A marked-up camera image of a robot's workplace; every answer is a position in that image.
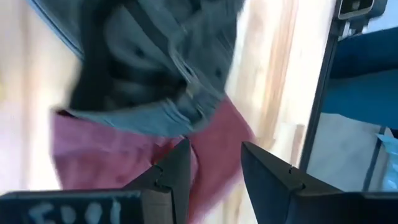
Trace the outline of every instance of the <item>denim jacket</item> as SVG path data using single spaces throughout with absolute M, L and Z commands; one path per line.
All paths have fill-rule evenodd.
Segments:
M 106 68 L 98 63 L 101 50 L 86 54 L 82 36 L 96 32 L 82 22 L 81 15 L 89 14 L 84 10 L 90 10 L 84 8 L 87 0 L 30 1 L 83 59 L 68 110 L 74 116 L 134 133 L 174 137 L 204 128 L 225 97 L 243 0 L 123 1 L 102 21 L 103 27 L 95 28 L 101 29 L 104 38 L 99 41 L 110 55 L 101 60 L 114 62 Z M 104 2 L 112 0 L 91 0 L 90 8 Z M 85 69 L 88 63 L 90 71 Z

